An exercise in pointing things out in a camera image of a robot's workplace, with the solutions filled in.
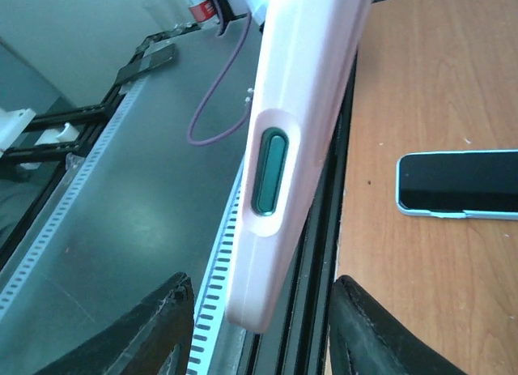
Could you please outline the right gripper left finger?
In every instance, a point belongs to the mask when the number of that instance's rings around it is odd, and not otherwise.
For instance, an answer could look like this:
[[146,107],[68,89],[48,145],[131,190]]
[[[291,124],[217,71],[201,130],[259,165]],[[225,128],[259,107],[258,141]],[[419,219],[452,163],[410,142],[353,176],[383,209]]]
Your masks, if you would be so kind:
[[186,374],[193,334],[190,277],[177,272],[111,326],[39,374]]

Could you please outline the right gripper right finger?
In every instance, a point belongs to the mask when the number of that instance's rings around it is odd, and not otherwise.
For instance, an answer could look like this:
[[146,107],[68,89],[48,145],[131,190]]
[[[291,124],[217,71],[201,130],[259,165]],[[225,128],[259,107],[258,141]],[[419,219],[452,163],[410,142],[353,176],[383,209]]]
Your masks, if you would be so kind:
[[349,275],[329,301],[329,353],[334,374],[462,374],[411,333]]

